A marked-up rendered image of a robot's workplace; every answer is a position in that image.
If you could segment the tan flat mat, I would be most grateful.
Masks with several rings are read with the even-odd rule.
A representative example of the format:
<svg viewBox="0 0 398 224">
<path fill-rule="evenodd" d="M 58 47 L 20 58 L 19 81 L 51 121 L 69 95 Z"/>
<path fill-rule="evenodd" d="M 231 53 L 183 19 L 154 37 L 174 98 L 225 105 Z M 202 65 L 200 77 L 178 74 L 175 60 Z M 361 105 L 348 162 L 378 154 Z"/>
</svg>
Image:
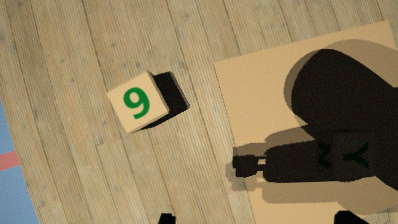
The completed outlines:
<svg viewBox="0 0 398 224">
<path fill-rule="evenodd" d="M 398 53 L 381 21 L 214 62 L 255 224 L 398 205 Z M 374 177 L 316 170 L 316 131 L 375 133 Z"/>
</svg>

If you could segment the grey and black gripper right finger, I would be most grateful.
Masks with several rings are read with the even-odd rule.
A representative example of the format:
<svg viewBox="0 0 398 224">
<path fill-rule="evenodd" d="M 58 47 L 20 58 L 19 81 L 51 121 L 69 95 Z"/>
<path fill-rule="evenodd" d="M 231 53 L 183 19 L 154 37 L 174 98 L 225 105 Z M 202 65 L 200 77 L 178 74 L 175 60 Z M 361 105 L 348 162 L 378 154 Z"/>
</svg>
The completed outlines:
<svg viewBox="0 0 398 224">
<path fill-rule="evenodd" d="M 334 224 L 369 224 L 349 210 L 338 211 L 334 216 Z"/>
</svg>

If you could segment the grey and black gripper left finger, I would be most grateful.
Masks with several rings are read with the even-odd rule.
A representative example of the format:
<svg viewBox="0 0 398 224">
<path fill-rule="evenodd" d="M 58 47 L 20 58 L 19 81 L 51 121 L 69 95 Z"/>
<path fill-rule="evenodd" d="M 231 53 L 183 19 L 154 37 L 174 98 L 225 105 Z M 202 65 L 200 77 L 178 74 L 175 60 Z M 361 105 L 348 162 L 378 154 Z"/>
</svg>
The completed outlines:
<svg viewBox="0 0 398 224">
<path fill-rule="evenodd" d="M 176 216 L 172 216 L 172 213 L 161 213 L 158 224 L 176 224 Z"/>
</svg>

